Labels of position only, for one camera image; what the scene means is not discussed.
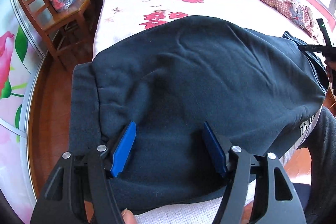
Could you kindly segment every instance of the bed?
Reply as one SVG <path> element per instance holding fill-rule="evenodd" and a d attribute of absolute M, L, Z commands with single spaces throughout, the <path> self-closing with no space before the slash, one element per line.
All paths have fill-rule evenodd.
<path fill-rule="evenodd" d="M 93 58 L 115 43 L 143 30 L 188 15 L 218 17 L 240 27 L 281 37 L 285 31 L 308 44 L 316 44 L 293 21 L 260 0 L 104 0 L 94 38 Z M 304 128 L 302 138 L 282 158 L 285 164 L 315 126 L 320 110 Z M 253 200 L 251 183 L 246 200 Z M 170 205 L 137 216 L 141 223 L 211 223 L 221 199 Z"/>

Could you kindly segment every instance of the wooden floor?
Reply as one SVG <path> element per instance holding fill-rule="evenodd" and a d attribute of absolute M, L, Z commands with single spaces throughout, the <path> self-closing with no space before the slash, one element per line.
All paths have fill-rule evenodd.
<path fill-rule="evenodd" d="M 42 97 L 39 122 L 37 130 L 33 132 L 29 148 L 37 196 L 53 166 L 62 153 L 67 151 L 72 70 L 76 64 L 91 61 L 92 45 L 84 45 L 75 49 L 75 52 L 75 55 L 67 54 L 62 58 L 68 71 L 65 71 L 58 63 L 51 64 L 45 87 L 39 95 Z M 310 163 L 308 150 L 301 149 L 295 152 L 285 169 L 293 182 L 310 183 Z M 87 213 L 88 217 L 92 215 L 92 207 L 88 206 Z"/>

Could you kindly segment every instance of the white textured fabric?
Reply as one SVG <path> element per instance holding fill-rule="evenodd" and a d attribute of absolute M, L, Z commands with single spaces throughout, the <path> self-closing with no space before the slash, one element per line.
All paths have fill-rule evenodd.
<path fill-rule="evenodd" d="M 93 58 L 113 44 L 139 33 L 151 24 L 151 15 L 158 12 L 157 21 L 169 22 L 174 16 L 203 15 L 228 20 L 240 27 L 281 37 L 285 31 L 309 44 L 316 44 L 302 29 L 260 0 L 104 0 L 94 40 Z M 284 165 L 296 148 L 310 134 L 319 112 L 298 142 L 281 158 Z M 254 198 L 255 181 L 249 184 L 245 204 Z M 194 204 L 168 205 L 136 216 L 138 224 L 210 224 L 221 198 Z"/>

